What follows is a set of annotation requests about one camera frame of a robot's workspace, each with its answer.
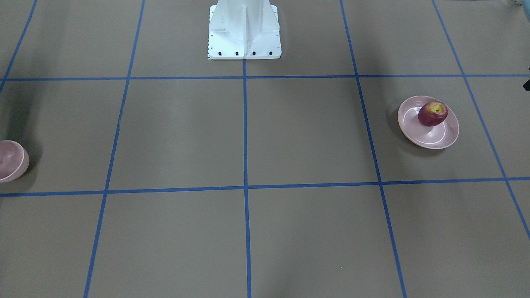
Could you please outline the red apple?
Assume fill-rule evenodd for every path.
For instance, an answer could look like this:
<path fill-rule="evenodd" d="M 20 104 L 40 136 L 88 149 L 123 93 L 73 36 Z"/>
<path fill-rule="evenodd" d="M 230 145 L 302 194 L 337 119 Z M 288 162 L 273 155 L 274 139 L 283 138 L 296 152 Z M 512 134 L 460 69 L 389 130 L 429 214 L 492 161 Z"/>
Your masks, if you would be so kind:
<path fill-rule="evenodd" d="M 434 127 L 441 124 L 447 116 L 448 107 L 438 100 L 424 104 L 418 112 L 419 123 L 427 127 Z"/>

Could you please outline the pink bowl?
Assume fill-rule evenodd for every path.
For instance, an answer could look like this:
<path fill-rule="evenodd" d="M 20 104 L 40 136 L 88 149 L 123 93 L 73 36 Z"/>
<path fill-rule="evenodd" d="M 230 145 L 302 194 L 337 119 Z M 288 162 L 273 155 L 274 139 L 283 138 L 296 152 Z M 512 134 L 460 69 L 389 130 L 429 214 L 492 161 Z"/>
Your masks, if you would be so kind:
<path fill-rule="evenodd" d="M 7 183 L 21 177 L 29 167 L 27 150 L 15 141 L 0 142 L 0 182 Z"/>

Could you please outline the pink plate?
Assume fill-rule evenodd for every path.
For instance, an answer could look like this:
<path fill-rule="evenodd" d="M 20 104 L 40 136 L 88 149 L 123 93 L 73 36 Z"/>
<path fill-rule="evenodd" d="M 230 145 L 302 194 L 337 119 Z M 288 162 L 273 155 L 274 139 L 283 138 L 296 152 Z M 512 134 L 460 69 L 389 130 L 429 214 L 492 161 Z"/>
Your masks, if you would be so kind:
<path fill-rule="evenodd" d="M 428 149 L 444 149 L 450 147 L 458 139 L 460 126 L 449 107 L 448 116 L 441 124 L 434 127 L 420 124 L 418 120 L 420 108 L 433 100 L 437 99 L 430 96 L 408 98 L 400 105 L 397 120 L 405 137 L 414 144 Z"/>

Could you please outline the white pedestal column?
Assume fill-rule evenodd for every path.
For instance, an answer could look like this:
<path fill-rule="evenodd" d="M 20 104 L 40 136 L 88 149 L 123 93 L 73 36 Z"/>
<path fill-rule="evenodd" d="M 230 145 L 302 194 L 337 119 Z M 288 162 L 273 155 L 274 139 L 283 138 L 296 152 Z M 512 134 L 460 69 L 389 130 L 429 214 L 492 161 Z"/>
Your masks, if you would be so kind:
<path fill-rule="evenodd" d="M 209 17 L 208 59 L 282 56 L 278 8 L 268 0 L 219 0 Z"/>

